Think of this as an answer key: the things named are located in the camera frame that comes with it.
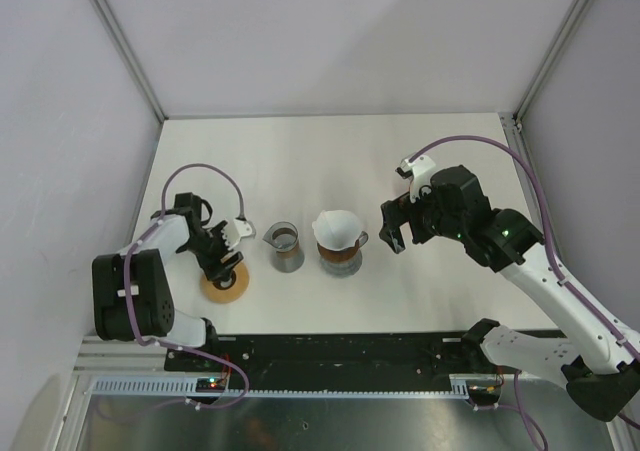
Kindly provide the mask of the clear ribbed glass server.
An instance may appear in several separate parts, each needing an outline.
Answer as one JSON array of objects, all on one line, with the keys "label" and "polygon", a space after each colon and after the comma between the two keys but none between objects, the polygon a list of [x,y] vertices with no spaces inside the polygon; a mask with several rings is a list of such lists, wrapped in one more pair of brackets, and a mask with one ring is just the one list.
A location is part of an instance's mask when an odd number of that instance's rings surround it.
[{"label": "clear ribbed glass server", "polygon": [[361,268],[363,256],[358,251],[352,258],[343,262],[330,262],[325,258],[320,258],[322,269],[331,276],[346,278],[355,275]]}]

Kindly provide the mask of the white paper cone filter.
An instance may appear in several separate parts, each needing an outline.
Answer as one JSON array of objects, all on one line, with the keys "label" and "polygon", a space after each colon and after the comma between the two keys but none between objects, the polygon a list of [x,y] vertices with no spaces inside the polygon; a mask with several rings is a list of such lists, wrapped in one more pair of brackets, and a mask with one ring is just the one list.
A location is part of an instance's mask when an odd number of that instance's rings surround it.
[{"label": "white paper cone filter", "polygon": [[321,211],[312,229],[316,242],[329,251],[354,247],[364,232],[360,219],[346,210]]}]

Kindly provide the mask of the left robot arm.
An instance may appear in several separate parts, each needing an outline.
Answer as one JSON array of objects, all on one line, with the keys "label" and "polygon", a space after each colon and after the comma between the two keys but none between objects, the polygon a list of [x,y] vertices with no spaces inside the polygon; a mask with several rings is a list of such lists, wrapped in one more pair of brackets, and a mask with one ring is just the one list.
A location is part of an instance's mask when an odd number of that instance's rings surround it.
[{"label": "left robot arm", "polygon": [[152,215],[150,229],[135,242],[92,262],[94,325],[104,341],[160,342],[186,348],[197,369],[214,368],[221,358],[215,327],[203,317],[176,309],[165,266],[177,255],[196,258],[207,284],[229,291],[240,282],[243,254],[237,249],[255,229],[243,215],[210,227],[202,217],[211,205],[193,193]]}]

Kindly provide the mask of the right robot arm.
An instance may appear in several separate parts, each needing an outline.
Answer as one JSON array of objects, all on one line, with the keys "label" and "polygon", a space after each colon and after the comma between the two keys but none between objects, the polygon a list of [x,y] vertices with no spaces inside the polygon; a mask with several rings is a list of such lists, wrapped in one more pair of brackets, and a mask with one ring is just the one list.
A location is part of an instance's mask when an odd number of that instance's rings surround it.
[{"label": "right robot arm", "polygon": [[434,237],[462,244],[478,265],[523,291],[560,329],[560,338],[525,335],[484,318],[464,336],[463,364],[473,372],[491,365],[525,371],[567,391],[591,417],[610,422],[639,391],[639,333],[571,276],[556,276],[542,233],[522,213],[491,206],[478,178],[462,165],[439,170],[432,162],[403,161],[409,182],[381,206],[380,238],[394,253]]}]

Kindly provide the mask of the grey glass carafe with collar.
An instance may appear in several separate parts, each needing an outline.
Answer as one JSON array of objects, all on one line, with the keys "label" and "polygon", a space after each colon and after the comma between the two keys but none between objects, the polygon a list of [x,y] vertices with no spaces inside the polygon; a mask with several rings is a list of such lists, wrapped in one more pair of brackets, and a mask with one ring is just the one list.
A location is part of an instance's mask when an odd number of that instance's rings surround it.
[{"label": "grey glass carafe with collar", "polygon": [[305,261],[304,252],[300,247],[297,228],[290,222],[274,223],[264,234],[263,241],[273,250],[270,264],[279,272],[293,273]]}]

